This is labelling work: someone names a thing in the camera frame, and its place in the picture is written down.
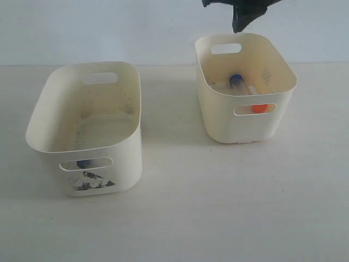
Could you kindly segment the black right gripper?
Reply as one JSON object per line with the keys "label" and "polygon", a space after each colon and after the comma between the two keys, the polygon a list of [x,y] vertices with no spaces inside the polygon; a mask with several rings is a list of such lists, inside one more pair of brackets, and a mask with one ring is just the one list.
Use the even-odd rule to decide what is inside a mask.
{"label": "black right gripper", "polygon": [[204,7],[213,3],[234,6],[232,28],[234,33],[242,32],[249,24],[263,16],[267,8],[280,0],[202,0]]}

